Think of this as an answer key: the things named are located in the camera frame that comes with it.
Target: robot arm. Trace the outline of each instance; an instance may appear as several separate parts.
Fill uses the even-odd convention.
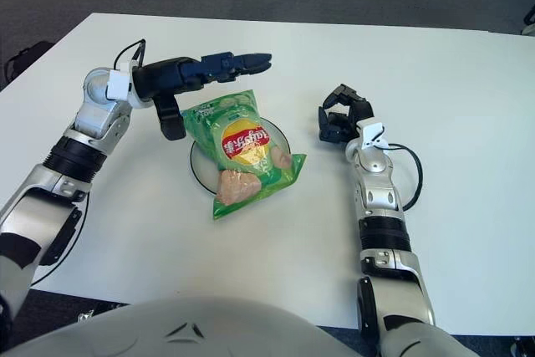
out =
[[[349,114],[326,109],[340,103]],[[392,182],[384,126],[370,103],[340,85],[318,110],[320,140],[347,143],[360,235],[359,332],[385,356],[474,356],[436,328],[418,257],[410,247],[404,208]]]
[[[225,53],[145,67],[130,61],[120,69],[89,72],[74,123],[0,211],[0,337],[9,331],[37,267],[56,263],[69,244],[82,216],[75,204],[85,199],[125,134],[132,109],[155,105],[162,133],[178,140],[186,131],[175,94],[260,73],[269,69],[270,59],[270,54]]]

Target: red logo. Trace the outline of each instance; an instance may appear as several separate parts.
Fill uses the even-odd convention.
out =
[[[229,135],[223,139],[222,145],[225,154],[232,159],[246,150],[266,145],[268,142],[269,134],[262,127],[257,127]]]

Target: white plate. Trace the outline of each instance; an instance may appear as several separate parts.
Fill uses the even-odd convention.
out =
[[[271,121],[261,118],[262,126],[267,133],[282,150],[290,154],[290,145],[284,136],[284,133]],[[219,170],[217,163],[210,159],[196,143],[191,146],[190,165],[195,178],[212,194],[217,193],[217,184],[219,182]]]

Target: wire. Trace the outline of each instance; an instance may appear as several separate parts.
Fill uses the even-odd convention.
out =
[[[383,148],[383,147],[377,146],[377,145],[374,145],[374,147],[379,149],[379,150],[406,150],[407,152],[410,153],[410,156],[412,156],[412,159],[414,159],[415,163],[416,163],[416,170],[418,170],[418,186],[416,186],[416,191],[415,191],[414,196],[412,196],[410,201],[407,202],[403,206],[403,211],[409,211],[416,204],[416,202],[418,201],[418,198],[420,198],[421,188],[424,185],[424,168],[421,165],[420,158],[418,157],[418,155],[411,148],[409,148],[408,146],[402,145],[402,144],[394,144],[394,143],[392,143],[390,145],[392,145],[392,147],[389,147],[389,148]]]
[[[78,230],[78,234],[76,235],[76,238],[73,241],[73,245],[70,246],[70,249],[65,253],[64,257],[61,258],[61,260],[59,260],[58,263],[56,263],[56,265],[54,265],[54,267],[51,270],[49,270],[42,278],[39,278],[35,282],[33,282],[30,285],[30,287],[35,286],[38,283],[41,283],[44,279],[46,279],[48,276],[50,276],[56,269],[58,269],[61,266],[62,263],[64,263],[65,259],[67,259],[67,257],[71,253],[71,251],[73,251],[73,248],[76,245],[76,242],[80,238],[80,234],[82,234],[82,229],[84,229],[85,220],[87,219],[87,212],[89,210],[89,194],[90,193],[88,192],[87,193],[87,197],[85,199],[86,201],[85,201],[84,219],[82,220],[82,224],[80,225],[80,229]]]
[[[117,62],[119,62],[119,58],[123,55],[124,52],[126,52],[128,49],[130,48],[133,48],[134,46],[136,46],[137,44],[139,44],[139,48],[135,51],[135,54],[134,54],[134,57],[132,58],[132,60],[136,60],[138,57],[140,58],[140,67],[141,65],[143,64],[143,58],[145,56],[145,40],[144,39],[140,39],[139,41],[137,42],[134,42],[133,44],[131,45],[128,45],[126,48],[124,48],[123,50],[121,50],[119,52],[119,54],[117,55],[117,57],[115,58],[115,61],[114,61],[114,70],[117,70]]]

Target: chip bag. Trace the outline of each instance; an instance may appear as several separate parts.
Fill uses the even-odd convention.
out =
[[[262,127],[254,93],[222,96],[183,113],[186,130],[218,165],[214,219],[293,184],[306,155],[289,155]]]

